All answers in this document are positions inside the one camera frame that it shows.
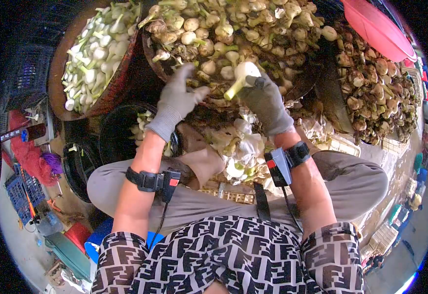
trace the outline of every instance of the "gray work glove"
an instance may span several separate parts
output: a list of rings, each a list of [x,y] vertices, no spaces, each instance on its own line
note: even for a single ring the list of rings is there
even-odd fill
[[[262,89],[244,87],[238,96],[256,114],[267,136],[294,130],[294,119],[284,109],[277,85],[266,73],[262,73],[262,77],[265,79]]]
[[[146,126],[157,133],[165,142],[170,141],[171,134],[175,131],[176,125],[182,121],[188,113],[210,90],[206,86],[186,92],[186,78],[194,70],[192,63],[184,64],[173,75],[170,82],[163,88],[160,100],[157,103],[157,114]]]

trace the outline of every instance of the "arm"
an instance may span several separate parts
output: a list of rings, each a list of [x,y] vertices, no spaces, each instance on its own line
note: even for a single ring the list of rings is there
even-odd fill
[[[277,134],[274,143],[278,148],[288,149],[300,140],[299,134],[292,130]],[[292,168],[291,178],[290,187],[301,212],[305,240],[315,230],[336,222],[332,199],[312,157]]]
[[[165,141],[155,132],[148,130],[134,161],[132,170],[158,173]],[[149,211],[154,200],[154,192],[139,191],[136,185],[124,179],[119,192],[119,202],[114,214],[113,232],[131,232],[147,239]]]
[[[176,125],[209,93],[207,87],[186,92],[186,78],[193,69],[194,66],[190,63],[181,67],[164,87],[157,104],[157,114],[146,126],[145,138],[131,164],[135,172],[158,173],[163,148]],[[112,231],[130,232],[147,239],[149,211],[154,195],[153,192],[139,191],[135,184],[125,179],[119,192]]]
[[[243,88],[239,96],[257,115],[265,134],[274,137],[276,147],[288,149],[301,138],[295,131],[294,120],[284,109],[277,85],[268,75],[263,73],[262,77],[265,79],[263,89]],[[335,213],[324,180],[312,158],[291,169],[291,176],[291,190],[297,200],[305,239],[315,230],[335,223]]]

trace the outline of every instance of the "blue bucket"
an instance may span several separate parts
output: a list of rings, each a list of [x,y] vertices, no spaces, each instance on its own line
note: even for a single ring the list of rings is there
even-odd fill
[[[99,248],[103,239],[109,233],[111,233],[112,227],[113,227],[113,218],[109,218],[103,221],[103,223],[101,223],[101,225],[93,231],[93,234],[91,234],[90,237],[88,237],[87,241],[85,242],[85,251],[95,263],[98,263],[98,257],[99,257],[98,250],[96,250],[96,248],[97,247]],[[160,242],[160,240],[163,238],[164,238],[163,235],[160,235],[160,234],[155,235],[154,232],[148,232],[147,246],[149,246],[152,242],[152,239],[154,239],[154,244],[152,244],[152,247],[149,248],[149,250],[152,250],[155,244]]]

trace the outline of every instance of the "white crate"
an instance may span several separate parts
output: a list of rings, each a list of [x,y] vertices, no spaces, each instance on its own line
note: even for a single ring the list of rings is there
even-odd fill
[[[399,232],[396,229],[389,226],[386,222],[383,223],[371,237],[372,242],[377,243],[375,252],[380,255],[384,255],[390,246],[392,246],[394,243],[398,233]]]

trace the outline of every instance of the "black bowl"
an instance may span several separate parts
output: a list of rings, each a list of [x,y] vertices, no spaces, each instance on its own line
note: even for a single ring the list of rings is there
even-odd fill
[[[133,159],[135,156],[135,141],[129,139],[133,136],[130,127],[137,124],[137,114],[146,111],[157,113],[156,107],[142,102],[132,102],[128,105],[121,105],[111,111],[104,119],[100,128],[100,140],[98,149],[103,164]],[[176,132],[172,133],[173,156],[180,156],[180,136]]]

